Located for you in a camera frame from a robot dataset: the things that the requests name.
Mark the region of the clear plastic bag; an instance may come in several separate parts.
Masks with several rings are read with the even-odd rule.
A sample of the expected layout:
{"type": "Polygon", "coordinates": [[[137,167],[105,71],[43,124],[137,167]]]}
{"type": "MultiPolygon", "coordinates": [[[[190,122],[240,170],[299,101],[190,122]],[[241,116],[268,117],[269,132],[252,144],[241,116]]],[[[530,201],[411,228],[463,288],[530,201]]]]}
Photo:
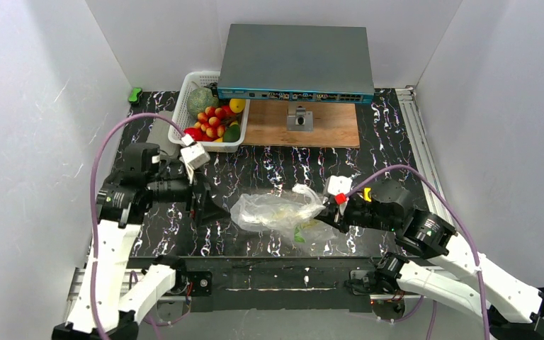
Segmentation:
{"type": "Polygon", "coordinates": [[[304,184],[296,184],[284,196],[242,194],[229,213],[242,230],[277,232],[295,244],[314,244],[336,238],[333,227],[316,219],[323,209],[321,195],[304,184]]]}

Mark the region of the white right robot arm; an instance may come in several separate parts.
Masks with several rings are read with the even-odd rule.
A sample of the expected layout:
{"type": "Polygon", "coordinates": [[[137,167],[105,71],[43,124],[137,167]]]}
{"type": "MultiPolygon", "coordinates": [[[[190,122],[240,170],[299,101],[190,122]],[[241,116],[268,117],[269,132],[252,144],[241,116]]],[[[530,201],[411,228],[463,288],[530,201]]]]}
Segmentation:
{"type": "Polygon", "coordinates": [[[487,320],[496,339],[544,339],[544,288],[475,251],[449,222],[418,208],[398,182],[375,181],[354,195],[350,187],[344,176],[327,180],[318,220],[343,233],[353,226],[393,232],[405,250],[387,253],[372,271],[352,271],[345,282],[352,293],[415,293],[487,320]]]}

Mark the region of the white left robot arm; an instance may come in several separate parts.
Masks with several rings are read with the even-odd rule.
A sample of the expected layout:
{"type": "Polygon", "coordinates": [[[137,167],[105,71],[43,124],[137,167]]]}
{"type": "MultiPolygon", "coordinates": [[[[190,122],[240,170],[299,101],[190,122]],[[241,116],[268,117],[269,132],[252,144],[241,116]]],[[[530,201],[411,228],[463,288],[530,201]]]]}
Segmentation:
{"type": "Polygon", "coordinates": [[[207,295],[211,276],[189,271],[184,258],[158,256],[138,280],[127,272],[132,246],[156,203],[182,203],[195,226],[225,216],[214,204],[200,168],[209,162],[200,142],[187,142],[177,158],[154,143],[125,148],[122,164],[96,193],[93,243],[79,294],[53,339],[136,339],[140,322],[164,295],[207,295]]]}

